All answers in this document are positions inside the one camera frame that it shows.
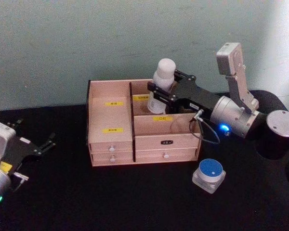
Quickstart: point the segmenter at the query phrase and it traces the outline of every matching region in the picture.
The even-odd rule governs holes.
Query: yellow label
[[[134,101],[147,101],[149,100],[149,95],[133,95]]]
[[[155,116],[153,117],[154,121],[172,121],[171,116]]]
[[[105,129],[103,129],[103,133],[115,133],[115,132],[123,132],[123,128],[105,128]]]
[[[120,102],[106,102],[105,106],[122,106],[124,103],[122,101]]]
[[[8,163],[5,163],[3,161],[0,162],[0,169],[5,173],[9,173],[12,167],[13,166]]]

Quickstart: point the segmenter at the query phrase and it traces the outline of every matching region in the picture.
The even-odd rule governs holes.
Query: wooden organizer box
[[[89,81],[87,139],[93,166],[197,161],[194,113],[152,114],[148,81]],[[193,131],[202,136],[198,124]]]

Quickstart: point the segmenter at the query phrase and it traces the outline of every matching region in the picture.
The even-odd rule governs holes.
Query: robotic arm
[[[15,192],[29,179],[18,172],[23,159],[30,155],[42,156],[43,153],[55,146],[55,143],[52,142],[54,133],[46,143],[38,147],[26,138],[17,137],[15,127],[15,124],[9,127],[0,123],[0,202],[4,193],[11,187],[12,181],[19,181],[18,186],[12,189]]]
[[[231,98],[219,97],[197,86],[194,75],[178,70],[174,72],[175,84],[169,92],[152,82],[148,82],[148,90],[169,107],[170,113],[176,113],[183,106],[203,113],[216,125],[226,124],[232,133],[242,138],[255,139],[262,134],[262,142],[278,144],[283,140],[283,146],[288,147],[289,112],[274,111],[266,115],[257,111],[259,102],[247,89],[240,43],[224,44],[217,52],[217,64],[220,74],[228,80]]]

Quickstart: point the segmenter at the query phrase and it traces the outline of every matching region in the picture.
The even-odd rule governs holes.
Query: blue lid
[[[221,175],[223,166],[217,160],[204,159],[200,162],[199,169],[208,177],[217,177]]]

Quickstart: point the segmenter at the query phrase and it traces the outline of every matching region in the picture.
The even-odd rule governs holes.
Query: small white container
[[[161,59],[158,68],[153,75],[153,82],[165,91],[168,91],[174,82],[175,63],[171,59]],[[148,109],[154,114],[165,112],[166,104],[154,99],[153,93],[150,92]]]
[[[193,173],[192,181],[203,190],[214,193],[225,179],[223,166],[213,159],[204,159]]]

